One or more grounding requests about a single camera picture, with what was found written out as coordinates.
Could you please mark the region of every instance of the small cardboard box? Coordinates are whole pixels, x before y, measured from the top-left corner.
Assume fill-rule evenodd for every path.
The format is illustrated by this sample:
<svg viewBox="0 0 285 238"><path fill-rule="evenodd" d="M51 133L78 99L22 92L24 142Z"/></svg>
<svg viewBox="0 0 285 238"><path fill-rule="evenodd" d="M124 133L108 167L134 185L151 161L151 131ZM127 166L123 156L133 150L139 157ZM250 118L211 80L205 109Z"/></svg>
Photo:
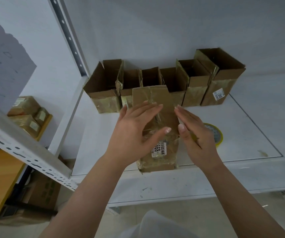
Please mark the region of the small cardboard box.
<svg viewBox="0 0 285 238"><path fill-rule="evenodd" d="M151 137L157 130L170 127L172 130L146 156L137 161L140 172L172 170L176 168L176 154L179 146L178 117L174 112L172 96L166 85L132 89L133 105L149 103L163 104L163 109L144 128L144 138Z"/></svg>
<svg viewBox="0 0 285 238"><path fill-rule="evenodd" d="M37 114L34 116L34 120L37 121L37 123L42 127L44 121L48 116L49 116L48 111L45 108L41 107L37 112Z"/></svg>
<svg viewBox="0 0 285 238"><path fill-rule="evenodd" d="M238 77L246 70L244 64L221 48L197 49L194 59L199 60L211 75L201 106L222 104Z"/></svg>
<svg viewBox="0 0 285 238"><path fill-rule="evenodd" d="M38 171L34 171L31 173L31 181L27 187L21 202L47 209L55 208L61 184ZM0 217L0 225L23 226L40 224L50 221L51 217L49 214L19 209L12 216Z"/></svg>
<svg viewBox="0 0 285 238"><path fill-rule="evenodd" d="M205 91L208 88L210 74L196 59L179 60L179 62L190 80L182 106L200 106Z"/></svg>
<svg viewBox="0 0 285 238"><path fill-rule="evenodd" d="M164 84L159 67L143 69L141 73L142 85L144 87Z"/></svg>
<svg viewBox="0 0 285 238"><path fill-rule="evenodd" d="M160 72L172 96L173 106L182 106L185 91L189 83L189 77L186 72L183 71L179 61L176 60L175 68L161 68Z"/></svg>
<svg viewBox="0 0 285 238"><path fill-rule="evenodd" d="M117 113L121 109L121 100L116 91L116 82L117 78L123 79L123 66L124 62L121 59L99 62L83 88L100 114Z"/></svg>
<svg viewBox="0 0 285 238"><path fill-rule="evenodd" d="M124 79L118 81L123 84L120 91L122 105L132 108L132 89L142 87L141 69L124 70Z"/></svg>
<svg viewBox="0 0 285 238"><path fill-rule="evenodd" d="M40 105L32 96L21 96L18 97L16 102L13 104L12 108L8 112L8 116L17 116L17 115L32 115L34 116Z"/></svg>
<svg viewBox="0 0 285 238"><path fill-rule="evenodd" d="M18 115L9 117L15 124L25 130L32 138L36 138L40 131L40 125L32 115Z"/></svg>

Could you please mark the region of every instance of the left hand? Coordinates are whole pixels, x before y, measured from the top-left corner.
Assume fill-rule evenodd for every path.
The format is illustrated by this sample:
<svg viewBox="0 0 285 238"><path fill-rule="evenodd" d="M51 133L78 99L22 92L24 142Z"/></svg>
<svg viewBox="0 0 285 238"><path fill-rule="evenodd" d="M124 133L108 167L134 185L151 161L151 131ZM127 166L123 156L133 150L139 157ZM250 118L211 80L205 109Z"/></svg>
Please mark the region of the left hand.
<svg viewBox="0 0 285 238"><path fill-rule="evenodd" d="M156 103L149 104L147 101L127 110L124 106L120 110L119 118L113 134L109 140L105 158L125 169L134 163L157 145L164 136L171 131L170 127L158 130L149 139L144 139L142 131L146 124L151 121L163 108Z"/></svg>

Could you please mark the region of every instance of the floor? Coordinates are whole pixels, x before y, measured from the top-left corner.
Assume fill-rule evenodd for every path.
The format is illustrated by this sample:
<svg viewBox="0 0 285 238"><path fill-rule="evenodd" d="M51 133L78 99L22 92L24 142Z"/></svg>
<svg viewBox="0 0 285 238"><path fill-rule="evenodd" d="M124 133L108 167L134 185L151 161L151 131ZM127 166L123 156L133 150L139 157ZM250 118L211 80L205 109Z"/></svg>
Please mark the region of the floor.
<svg viewBox="0 0 285 238"><path fill-rule="evenodd" d="M65 205L71 194L70 190L65 187L61 188L57 201L59 210ZM255 194L254 196L285 228L285 199L281 192ZM120 215L111 215L105 212L96 238L111 237L140 223L144 214L150 209L176 221L196 233L200 238L237 237L217 198L206 198L126 206L121 207ZM23 227L0 226L0 237L37 238L47 225L48 222Z"/></svg>

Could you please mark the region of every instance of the hand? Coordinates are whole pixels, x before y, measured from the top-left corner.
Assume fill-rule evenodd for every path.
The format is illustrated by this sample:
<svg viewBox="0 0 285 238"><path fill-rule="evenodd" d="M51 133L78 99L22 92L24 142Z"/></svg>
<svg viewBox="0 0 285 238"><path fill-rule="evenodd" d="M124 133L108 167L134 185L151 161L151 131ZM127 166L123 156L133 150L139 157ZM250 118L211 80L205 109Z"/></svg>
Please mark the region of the hand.
<svg viewBox="0 0 285 238"><path fill-rule="evenodd" d="M146 124L162 108L162 104L149 104L148 101L136 105L130 110L127 110L127 106L124 106L120 110L118 121L104 156L115 161L115 165L120 165L121 168L125 169L128 165L151 152L157 143L171 131L171 128L164 127L147 140L142 136Z"/></svg>
<svg viewBox="0 0 285 238"><path fill-rule="evenodd" d="M175 108L175 113L184 123L178 125L178 130L192 162L203 172L223 164L216 151L213 132L204 126L202 120L181 106ZM196 135L196 142L189 130Z"/></svg>

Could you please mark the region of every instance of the fingernail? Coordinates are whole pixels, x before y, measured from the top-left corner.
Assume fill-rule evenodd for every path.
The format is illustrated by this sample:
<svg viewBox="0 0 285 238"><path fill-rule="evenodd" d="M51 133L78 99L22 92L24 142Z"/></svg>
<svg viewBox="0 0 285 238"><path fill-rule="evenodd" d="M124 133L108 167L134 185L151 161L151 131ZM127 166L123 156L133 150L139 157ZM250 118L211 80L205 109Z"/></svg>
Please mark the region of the fingernail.
<svg viewBox="0 0 285 238"><path fill-rule="evenodd" d="M179 124L178 125L178 130L179 130L179 132L184 132L185 130L186 130L186 128L185 128L185 125L184 124Z"/></svg>
<svg viewBox="0 0 285 238"><path fill-rule="evenodd" d="M167 134L171 131L171 128L167 128L164 132Z"/></svg>

